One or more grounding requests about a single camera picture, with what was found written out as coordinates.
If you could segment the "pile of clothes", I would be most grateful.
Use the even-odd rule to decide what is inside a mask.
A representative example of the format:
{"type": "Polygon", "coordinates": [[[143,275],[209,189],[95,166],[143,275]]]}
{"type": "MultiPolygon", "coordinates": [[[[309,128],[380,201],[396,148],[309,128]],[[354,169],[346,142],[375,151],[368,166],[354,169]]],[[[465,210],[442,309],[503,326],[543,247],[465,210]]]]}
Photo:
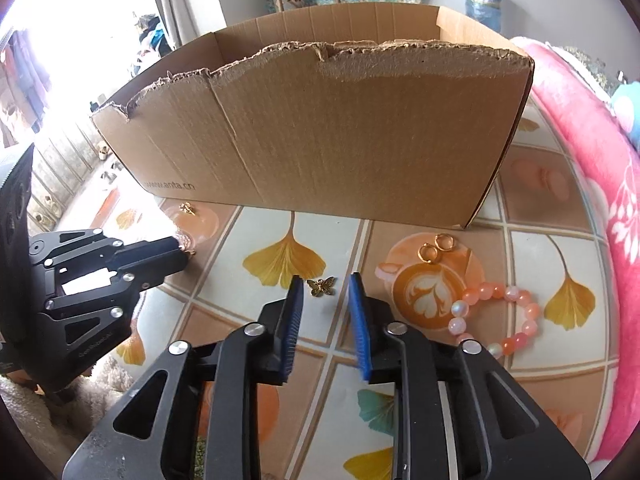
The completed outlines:
{"type": "Polygon", "coordinates": [[[165,55],[172,52],[160,17],[156,14],[143,14],[137,21],[140,35],[139,49],[132,66],[132,76],[137,76],[165,55]]]}

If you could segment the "gold hoop earring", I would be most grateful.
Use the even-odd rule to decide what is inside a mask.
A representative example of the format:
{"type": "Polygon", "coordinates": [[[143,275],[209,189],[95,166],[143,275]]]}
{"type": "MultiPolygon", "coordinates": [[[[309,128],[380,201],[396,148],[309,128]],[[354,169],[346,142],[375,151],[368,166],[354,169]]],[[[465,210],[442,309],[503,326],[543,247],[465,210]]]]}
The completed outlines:
{"type": "Polygon", "coordinates": [[[442,256],[439,249],[430,243],[421,245],[416,253],[418,254],[419,259],[427,264],[438,263],[442,256]]]}
{"type": "Polygon", "coordinates": [[[456,238],[448,233],[438,233],[434,237],[434,245],[440,252],[452,252],[457,244],[456,238]]]}

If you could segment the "small gold stud earring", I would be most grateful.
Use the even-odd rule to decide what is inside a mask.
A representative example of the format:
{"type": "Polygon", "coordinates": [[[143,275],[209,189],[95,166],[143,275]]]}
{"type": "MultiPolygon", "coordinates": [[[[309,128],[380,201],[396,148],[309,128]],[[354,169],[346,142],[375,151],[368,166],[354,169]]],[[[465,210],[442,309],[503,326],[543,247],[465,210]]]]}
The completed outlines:
{"type": "Polygon", "coordinates": [[[191,216],[196,216],[198,214],[196,209],[189,202],[181,203],[179,210],[184,214],[190,214],[191,216]]]}

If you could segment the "pink floral blanket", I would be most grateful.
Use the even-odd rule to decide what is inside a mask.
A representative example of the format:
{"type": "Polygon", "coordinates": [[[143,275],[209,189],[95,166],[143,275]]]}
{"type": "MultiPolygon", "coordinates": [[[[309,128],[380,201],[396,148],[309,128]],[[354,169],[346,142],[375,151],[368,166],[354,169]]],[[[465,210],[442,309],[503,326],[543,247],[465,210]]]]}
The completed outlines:
{"type": "Polygon", "coordinates": [[[562,136],[598,206],[613,263],[618,375],[597,460],[612,460],[639,422],[639,154],[605,102],[540,41],[512,42],[535,61],[533,96],[562,136]]]}

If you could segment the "metal balcony railing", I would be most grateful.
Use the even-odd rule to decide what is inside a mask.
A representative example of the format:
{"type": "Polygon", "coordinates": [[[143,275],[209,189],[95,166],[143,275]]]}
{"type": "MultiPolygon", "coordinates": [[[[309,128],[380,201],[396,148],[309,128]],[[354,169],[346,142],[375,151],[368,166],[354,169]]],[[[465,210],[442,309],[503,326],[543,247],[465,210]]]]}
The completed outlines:
{"type": "Polygon", "coordinates": [[[43,126],[34,135],[29,233],[53,231],[85,184],[97,177],[109,188],[123,169],[90,118],[43,126]]]}

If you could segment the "blue plush pillow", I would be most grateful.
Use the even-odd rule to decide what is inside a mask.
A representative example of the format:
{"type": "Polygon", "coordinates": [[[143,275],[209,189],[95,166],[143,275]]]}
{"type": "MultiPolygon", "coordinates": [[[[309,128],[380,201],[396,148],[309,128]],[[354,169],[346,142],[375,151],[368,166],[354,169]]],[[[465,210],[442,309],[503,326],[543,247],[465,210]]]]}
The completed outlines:
{"type": "Polygon", "coordinates": [[[640,151],[640,82],[621,84],[612,96],[611,106],[620,130],[632,147],[640,151]]]}

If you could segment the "hanging dark clothes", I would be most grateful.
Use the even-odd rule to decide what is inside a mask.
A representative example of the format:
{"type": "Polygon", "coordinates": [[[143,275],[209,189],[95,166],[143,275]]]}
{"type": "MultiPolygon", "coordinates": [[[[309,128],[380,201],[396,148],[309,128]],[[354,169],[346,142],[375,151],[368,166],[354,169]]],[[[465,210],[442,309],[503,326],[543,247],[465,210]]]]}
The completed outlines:
{"type": "Polygon", "coordinates": [[[5,148],[38,133],[50,78],[35,60],[26,30],[10,29],[1,40],[1,141],[5,148]]]}

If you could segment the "brown cardboard box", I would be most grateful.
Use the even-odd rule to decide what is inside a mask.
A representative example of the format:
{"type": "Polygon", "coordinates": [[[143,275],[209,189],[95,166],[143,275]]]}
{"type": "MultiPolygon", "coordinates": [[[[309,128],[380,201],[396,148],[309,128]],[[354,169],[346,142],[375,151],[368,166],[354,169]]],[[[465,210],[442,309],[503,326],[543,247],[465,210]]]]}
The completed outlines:
{"type": "Polygon", "coordinates": [[[160,197],[463,229],[534,69],[444,6],[324,4],[201,36],[92,120],[160,197]]]}

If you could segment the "gold rhinestone hair clip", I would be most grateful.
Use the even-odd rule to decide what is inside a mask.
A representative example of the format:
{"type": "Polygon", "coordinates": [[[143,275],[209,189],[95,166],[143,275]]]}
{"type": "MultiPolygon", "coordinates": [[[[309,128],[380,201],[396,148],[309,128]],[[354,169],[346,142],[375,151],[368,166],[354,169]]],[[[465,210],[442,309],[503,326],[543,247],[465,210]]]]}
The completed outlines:
{"type": "Polygon", "coordinates": [[[195,243],[191,235],[184,231],[178,231],[175,234],[175,239],[178,240],[179,248],[188,254],[190,257],[196,253],[195,243]]]}

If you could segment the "blue water jug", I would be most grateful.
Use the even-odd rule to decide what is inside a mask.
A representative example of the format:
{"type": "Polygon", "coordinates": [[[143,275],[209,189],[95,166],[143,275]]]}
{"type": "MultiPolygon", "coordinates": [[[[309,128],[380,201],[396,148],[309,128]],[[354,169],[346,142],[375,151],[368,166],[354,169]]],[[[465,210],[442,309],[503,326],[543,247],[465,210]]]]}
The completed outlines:
{"type": "Polygon", "coordinates": [[[502,0],[465,0],[465,14],[494,32],[501,32],[502,0]]]}

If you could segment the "patterned plastic tablecloth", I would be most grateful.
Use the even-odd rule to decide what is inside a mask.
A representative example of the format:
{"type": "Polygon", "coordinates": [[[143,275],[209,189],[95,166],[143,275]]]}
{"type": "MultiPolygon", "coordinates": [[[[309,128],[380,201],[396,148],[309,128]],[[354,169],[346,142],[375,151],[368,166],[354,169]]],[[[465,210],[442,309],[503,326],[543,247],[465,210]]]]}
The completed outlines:
{"type": "Polygon", "coordinates": [[[469,228],[168,202],[195,266],[69,479],[594,479],[620,344],[605,202],[526,106],[469,228]]]}

